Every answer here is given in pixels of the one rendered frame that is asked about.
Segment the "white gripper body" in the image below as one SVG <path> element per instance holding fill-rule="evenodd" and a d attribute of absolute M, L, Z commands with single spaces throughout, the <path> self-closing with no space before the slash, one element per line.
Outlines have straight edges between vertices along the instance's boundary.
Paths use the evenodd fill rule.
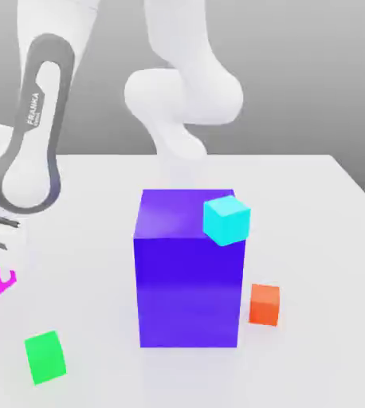
<path fill-rule="evenodd" d="M 0 266 L 23 266 L 25 260 L 24 229 L 0 225 Z"/>

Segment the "small green cube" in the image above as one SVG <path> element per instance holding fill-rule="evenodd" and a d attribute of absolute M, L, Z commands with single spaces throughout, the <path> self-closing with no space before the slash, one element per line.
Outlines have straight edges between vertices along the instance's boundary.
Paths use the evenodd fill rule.
<path fill-rule="evenodd" d="M 33 383 L 39 385 L 67 373 L 64 352 L 56 331 L 24 341 Z"/>

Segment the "small cyan cube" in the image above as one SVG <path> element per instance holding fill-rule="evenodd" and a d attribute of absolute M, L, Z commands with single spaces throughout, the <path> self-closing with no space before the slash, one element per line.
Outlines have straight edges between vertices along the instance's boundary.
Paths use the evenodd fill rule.
<path fill-rule="evenodd" d="M 219 246 L 245 241 L 250 231 L 251 209 L 234 195 L 204 202 L 202 229 Z"/>

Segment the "small orange cube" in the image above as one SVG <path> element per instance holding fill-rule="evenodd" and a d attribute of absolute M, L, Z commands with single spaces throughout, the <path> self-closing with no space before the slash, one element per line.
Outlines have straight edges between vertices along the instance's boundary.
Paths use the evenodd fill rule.
<path fill-rule="evenodd" d="M 249 322 L 276 327 L 280 311 L 278 286 L 252 284 Z"/>

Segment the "large purple box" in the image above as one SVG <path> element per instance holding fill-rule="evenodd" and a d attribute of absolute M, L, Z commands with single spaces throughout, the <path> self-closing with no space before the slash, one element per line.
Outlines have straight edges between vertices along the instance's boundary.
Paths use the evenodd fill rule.
<path fill-rule="evenodd" d="M 233 190 L 143 190 L 133 237 L 141 347 L 236 347 L 245 242 L 203 232 Z"/>

